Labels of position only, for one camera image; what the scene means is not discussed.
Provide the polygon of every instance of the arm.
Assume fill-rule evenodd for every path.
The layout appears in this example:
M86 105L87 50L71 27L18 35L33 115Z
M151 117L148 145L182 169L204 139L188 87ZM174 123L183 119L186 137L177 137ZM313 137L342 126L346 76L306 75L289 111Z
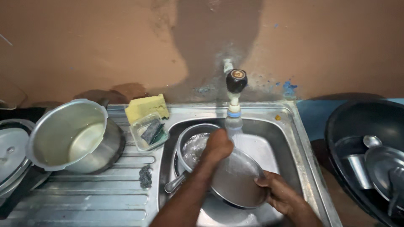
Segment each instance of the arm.
M190 177L160 210L149 227L195 226L213 173L219 162L232 151L233 143L224 129L212 132Z
M286 215L296 227L322 227L320 219L316 216L310 205L299 196L276 173L264 171L266 179L257 179L261 187L268 187L270 195L267 202L278 212Z

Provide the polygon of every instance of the hand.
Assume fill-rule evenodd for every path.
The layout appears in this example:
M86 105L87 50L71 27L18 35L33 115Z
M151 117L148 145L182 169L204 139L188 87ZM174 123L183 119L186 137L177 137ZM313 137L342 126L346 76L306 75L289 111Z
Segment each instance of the hand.
M311 210L309 204L285 182L281 175L268 171L264 171L264 174L265 179L257 179L255 182L258 186L270 188L271 193L267 202L278 212L293 216L301 209Z
M218 163L227 158L233 151L233 148L234 145L227 137L226 130L223 128L217 129L209 135L201 160Z

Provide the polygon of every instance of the sink basin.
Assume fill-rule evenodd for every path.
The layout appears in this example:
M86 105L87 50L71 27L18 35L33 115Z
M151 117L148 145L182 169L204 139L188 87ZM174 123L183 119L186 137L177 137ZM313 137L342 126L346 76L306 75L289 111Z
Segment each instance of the sink basin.
M238 148L254 158L262 169L281 174L285 181L309 202L323 220L324 226L341 226L333 204L330 203L329 195L321 182L307 135L302 130L303 126L297 111L294 112L295 107L292 102L287 105L283 103L242 105L244 135L242 135L241 146ZM165 143L162 152L158 184L159 209L173 195L173 193L166 193L164 186L183 171L183 168L177 165L175 155L175 144L181 132L189 126L201 123L224 127L226 116L226 108L211 108L203 105L194 107L193 110L171 109L170 111L170 120L177 120L177 122L168 125L170 139ZM275 120L277 115L281 117L281 120ZM223 203L209 192L197 222L197 226L201 227L257 225L293 226L289 219L267 203L256 209L241 210Z
M201 123L217 124L224 128L224 120L224 118L187 120L170 128L171 137L164 146L162 160L165 161L160 168L161 187L182 172L175 163L177 161L175 143L181 132L189 126ZM256 160L262 169L281 174L294 190L303 195L292 152L281 128L269 121L243 118L243 133L239 148ZM167 174L171 172L172 167L175 175ZM159 190L160 208L170 196L171 194L164 190ZM241 210L223 203L210 193L207 195L198 219L198 226L250 226L264 223L293 226L269 204L264 204L257 209Z

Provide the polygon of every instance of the sponge holder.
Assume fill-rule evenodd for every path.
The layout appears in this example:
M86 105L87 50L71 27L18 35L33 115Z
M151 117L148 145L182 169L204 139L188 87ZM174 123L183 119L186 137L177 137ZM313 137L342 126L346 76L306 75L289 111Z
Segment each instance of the sponge holder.
M143 118L138 119L137 121L135 121L134 123L132 123L129 126L133 140L135 141L136 147L139 151L152 150L153 148L156 148L156 147L162 145L164 142L166 142L170 138L170 134L164 127L161 130L160 134L157 136L156 141L153 144L150 144L150 145L147 144L147 142L140 137L143 134L143 132L145 132L147 130L149 125L152 123L152 121L155 119L157 119L161 123L163 123L160 115L157 112L155 112L155 113L151 113Z

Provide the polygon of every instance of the black basin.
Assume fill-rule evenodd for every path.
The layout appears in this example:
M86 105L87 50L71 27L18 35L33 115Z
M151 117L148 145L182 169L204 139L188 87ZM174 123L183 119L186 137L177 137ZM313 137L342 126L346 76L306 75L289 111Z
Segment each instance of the black basin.
M362 151L340 151L335 143L342 138L364 135L375 135L383 145L404 151L404 105L386 100L351 101L341 105L331 114L325 131L329 157L345 192L365 212L380 222L392 227L403 226L402 213L398 211L395 218L388 217L388 201L375 189L360 190L353 179L347 176L341 164L342 157L358 152L365 153L366 148Z

